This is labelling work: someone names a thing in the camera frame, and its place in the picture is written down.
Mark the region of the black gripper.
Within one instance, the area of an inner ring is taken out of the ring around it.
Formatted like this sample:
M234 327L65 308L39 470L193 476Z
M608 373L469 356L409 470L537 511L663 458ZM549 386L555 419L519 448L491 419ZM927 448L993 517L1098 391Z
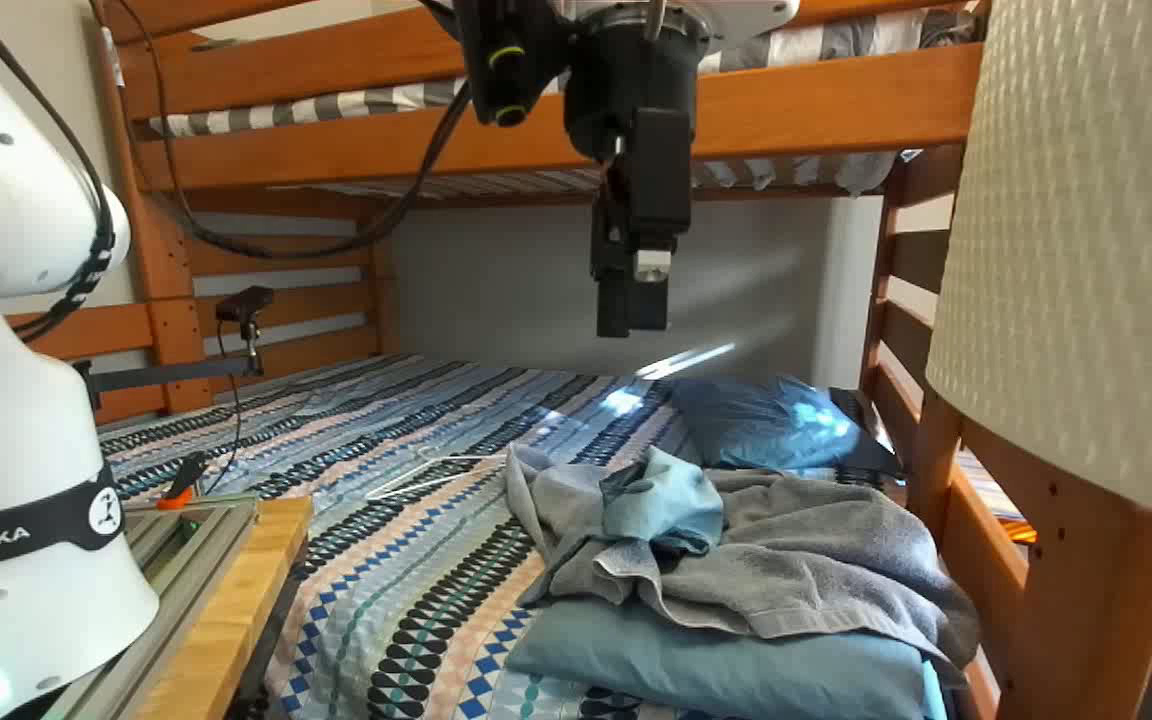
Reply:
M663 332L677 237L691 225L702 24L617 5L576 32L564 127L601 165L592 205L597 332Z

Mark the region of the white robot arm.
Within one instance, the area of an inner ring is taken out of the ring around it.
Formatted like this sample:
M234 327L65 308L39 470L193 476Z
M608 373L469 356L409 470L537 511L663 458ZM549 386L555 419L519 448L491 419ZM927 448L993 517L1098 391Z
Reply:
M32 324L57 327L125 252L119 196L0 81L0 304L48 295ZM0 312L0 720L117 661L158 614L83 377Z

